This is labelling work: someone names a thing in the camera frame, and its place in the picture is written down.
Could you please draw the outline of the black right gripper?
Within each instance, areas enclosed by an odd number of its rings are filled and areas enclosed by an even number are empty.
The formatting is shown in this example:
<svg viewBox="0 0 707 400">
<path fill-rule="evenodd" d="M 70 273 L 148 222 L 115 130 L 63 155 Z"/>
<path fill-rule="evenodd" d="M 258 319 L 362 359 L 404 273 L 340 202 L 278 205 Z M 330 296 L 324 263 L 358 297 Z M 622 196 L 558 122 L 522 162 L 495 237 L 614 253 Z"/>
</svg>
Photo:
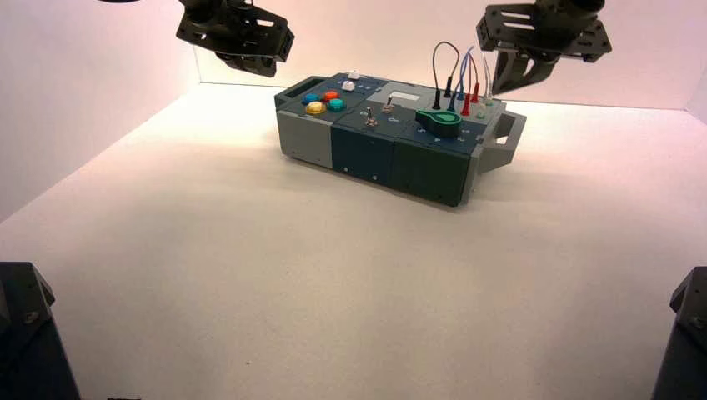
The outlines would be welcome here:
<svg viewBox="0 0 707 400">
<path fill-rule="evenodd" d="M 499 52 L 497 56 L 493 94 L 543 82 L 560 57 L 594 63 L 610 53 L 612 45 L 608 33 L 599 20 L 599 11 L 603 8 L 602 2 L 487 6 L 476 27 L 480 47 L 486 52 L 509 51 Z M 526 57 L 517 52 L 538 57 Z"/>
</svg>

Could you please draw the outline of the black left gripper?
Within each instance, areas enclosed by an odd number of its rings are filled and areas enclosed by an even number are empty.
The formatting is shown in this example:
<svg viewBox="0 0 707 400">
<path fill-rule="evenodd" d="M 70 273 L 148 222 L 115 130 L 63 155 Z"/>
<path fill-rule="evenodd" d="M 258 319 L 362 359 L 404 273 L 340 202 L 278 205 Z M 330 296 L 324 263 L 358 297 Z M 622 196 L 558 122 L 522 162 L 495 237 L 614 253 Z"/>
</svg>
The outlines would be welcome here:
<svg viewBox="0 0 707 400">
<path fill-rule="evenodd" d="M 232 69 L 266 78 L 287 61 L 294 34 L 288 20 L 252 1 L 183 1 L 177 38 L 216 54 Z"/>
</svg>

